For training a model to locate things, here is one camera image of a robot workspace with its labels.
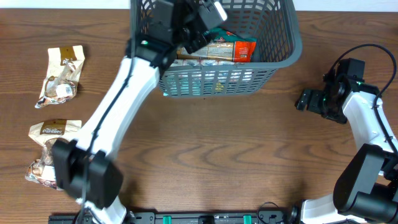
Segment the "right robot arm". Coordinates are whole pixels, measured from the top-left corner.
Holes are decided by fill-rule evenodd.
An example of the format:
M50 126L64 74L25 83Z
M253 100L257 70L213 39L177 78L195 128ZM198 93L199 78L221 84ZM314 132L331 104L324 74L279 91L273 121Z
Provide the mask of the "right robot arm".
M343 59L324 75L323 90L305 89L300 110L351 127L356 155L333 193L303 201L298 223L397 223L397 139L377 97L364 82L365 62Z

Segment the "orange biscuit packet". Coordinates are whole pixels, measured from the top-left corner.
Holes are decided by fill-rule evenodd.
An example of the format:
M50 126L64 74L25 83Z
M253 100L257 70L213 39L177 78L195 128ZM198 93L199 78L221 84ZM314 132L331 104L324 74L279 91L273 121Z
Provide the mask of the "orange biscuit packet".
M250 62L256 42L213 42L200 50L188 53L182 47L177 50L178 59L199 59L199 60L226 60L230 62Z

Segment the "mint green wipes pack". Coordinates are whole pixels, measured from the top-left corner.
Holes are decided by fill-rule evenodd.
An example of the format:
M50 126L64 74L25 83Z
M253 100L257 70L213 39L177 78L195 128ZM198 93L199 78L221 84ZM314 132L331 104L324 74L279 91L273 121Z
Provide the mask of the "mint green wipes pack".
M167 75L162 79L164 96L200 96L201 75Z

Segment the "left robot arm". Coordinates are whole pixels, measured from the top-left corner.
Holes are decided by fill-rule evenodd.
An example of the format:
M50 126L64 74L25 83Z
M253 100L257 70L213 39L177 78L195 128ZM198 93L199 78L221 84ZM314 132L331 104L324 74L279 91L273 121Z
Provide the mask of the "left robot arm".
M119 71L101 103L69 142L52 147L56 184L80 204L75 223L90 213L94 223L127 223L119 199L123 175L114 164L123 137L141 104L171 66L177 50L195 52L210 42L209 30L227 14L218 1L157 1L147 22L130 7L130 39Z

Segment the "grey plastic basket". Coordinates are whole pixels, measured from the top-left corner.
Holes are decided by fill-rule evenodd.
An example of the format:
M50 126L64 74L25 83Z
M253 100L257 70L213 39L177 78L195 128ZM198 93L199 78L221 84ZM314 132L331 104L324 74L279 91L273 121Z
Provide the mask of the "grey plastic basket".
M251 61L230 65L182 65L169 68L167 75L201 75L200 96L247 95L260 90L280 68L296 62L302 52L302 41L294 4L281 1L222 1L229 14L222 28L240 37L256 38Z

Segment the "green Nescafe coffee bag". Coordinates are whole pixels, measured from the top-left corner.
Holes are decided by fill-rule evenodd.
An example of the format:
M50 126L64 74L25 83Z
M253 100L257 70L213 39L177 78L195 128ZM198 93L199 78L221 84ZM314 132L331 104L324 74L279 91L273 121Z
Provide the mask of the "green Nescafe coffee bag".
M227 31L219 27L210 30L208 32L208 35L210 35L213 38L214 42L257 42L256 38L240 37L230 31Z

